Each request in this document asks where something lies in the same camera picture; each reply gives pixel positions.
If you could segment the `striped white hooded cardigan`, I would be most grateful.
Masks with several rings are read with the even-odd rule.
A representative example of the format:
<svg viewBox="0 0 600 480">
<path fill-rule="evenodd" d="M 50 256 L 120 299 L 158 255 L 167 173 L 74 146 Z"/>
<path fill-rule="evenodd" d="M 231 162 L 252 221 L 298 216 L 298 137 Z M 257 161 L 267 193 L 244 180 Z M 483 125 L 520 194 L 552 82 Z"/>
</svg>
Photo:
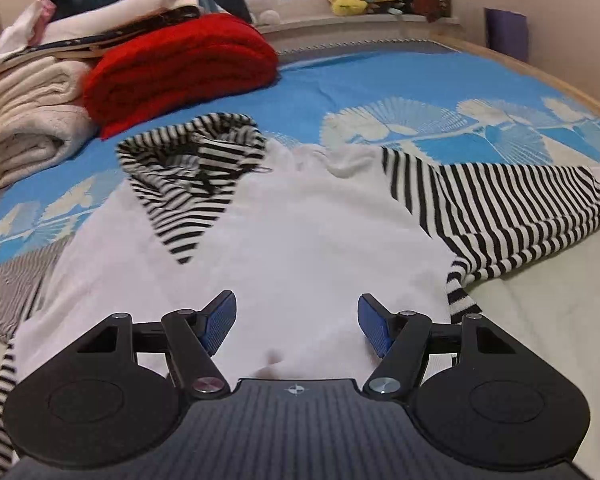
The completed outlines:
<svg viewBox="0 0 600 480">
<path fill-rule="evenodd" d="M 0 479 L 579 479 L 581 390 L 468 295 L 600 228 L 600 169 L 287 148 L 241 114 L 116 148 L 27 279 Z"/>
</svg>

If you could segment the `blue patterned bed sheet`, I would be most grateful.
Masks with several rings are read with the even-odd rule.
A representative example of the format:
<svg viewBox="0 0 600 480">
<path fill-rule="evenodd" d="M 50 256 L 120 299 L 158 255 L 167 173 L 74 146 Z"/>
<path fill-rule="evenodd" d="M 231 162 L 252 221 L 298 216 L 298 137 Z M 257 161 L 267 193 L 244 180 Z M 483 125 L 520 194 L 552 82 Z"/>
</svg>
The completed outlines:
<svg viewBox="0 0 600 480">
<path fill-rule="evenodd" d="M 26 181 L 45 220 L 0 259 L 10 390 L 108 315 L 157 322 L 234 292 L 214 357 L 245 378 L 352 378 L 358 298 L 479 312 L 600 419 L 600 118 L 465 53 L 360 52 L 94 140 Z"/>
</svg>

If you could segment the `cream folded blanket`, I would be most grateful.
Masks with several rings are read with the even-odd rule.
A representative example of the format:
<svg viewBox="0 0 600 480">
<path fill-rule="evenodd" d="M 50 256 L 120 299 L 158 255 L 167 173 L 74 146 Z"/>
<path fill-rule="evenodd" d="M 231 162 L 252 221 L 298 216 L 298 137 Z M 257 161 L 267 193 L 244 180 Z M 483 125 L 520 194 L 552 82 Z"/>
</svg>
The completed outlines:
<svg viewBox="0 0 600 480">
<path fill-rule="evenodd" d="M 82 98 L 92 68 L 46 56 L 0 76 L 0 188 L 64 162 L 96 134 Z"/>
</svg>

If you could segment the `red folded blanket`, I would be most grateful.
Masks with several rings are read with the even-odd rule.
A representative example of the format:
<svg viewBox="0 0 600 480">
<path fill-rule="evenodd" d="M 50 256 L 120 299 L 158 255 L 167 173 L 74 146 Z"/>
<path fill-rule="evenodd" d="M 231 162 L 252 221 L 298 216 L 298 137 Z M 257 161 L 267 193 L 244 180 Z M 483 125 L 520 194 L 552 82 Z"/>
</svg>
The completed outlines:
<svg viewBox="0 0 600 480">
<path fill-rule="evenodd" d="M 215 13 L 108 51 L 86 76 L 82 99 L 105 140 L 183 106 L 266 87 L 277 67 L 257 29 Z"/>
</svg>

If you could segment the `white folded quilt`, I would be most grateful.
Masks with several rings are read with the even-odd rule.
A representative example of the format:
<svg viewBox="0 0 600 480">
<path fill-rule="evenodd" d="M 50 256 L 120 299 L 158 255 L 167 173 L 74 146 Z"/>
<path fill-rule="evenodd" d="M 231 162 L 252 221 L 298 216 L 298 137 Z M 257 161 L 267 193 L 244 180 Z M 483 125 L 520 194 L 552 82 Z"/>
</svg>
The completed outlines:
<svg viewBox="0 0 600 480">
<path fill-rule="evenodd" d="M 7 61 L 23 54 L 27 47 L 41 47 L 57 41 L 91 37 L 199 3 L 199 0 L 119 0 L 99 9 L 51 22 L 50 0 L 35 0 L 0 36 L 0 72 Z"/>
</svg>

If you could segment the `purple box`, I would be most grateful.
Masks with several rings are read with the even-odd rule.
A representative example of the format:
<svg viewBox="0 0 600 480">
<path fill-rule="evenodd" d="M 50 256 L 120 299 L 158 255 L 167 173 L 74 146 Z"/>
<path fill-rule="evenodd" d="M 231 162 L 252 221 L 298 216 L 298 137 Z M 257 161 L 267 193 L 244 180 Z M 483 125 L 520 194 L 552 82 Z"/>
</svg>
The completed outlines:
<svg viewBox="0 0 600 480">
<path fill-rule="evenodd" d="M 486 46 L 521 62 L 529 59 L 527 17 L 512 11 L 484 9 Z"/>
</svg>

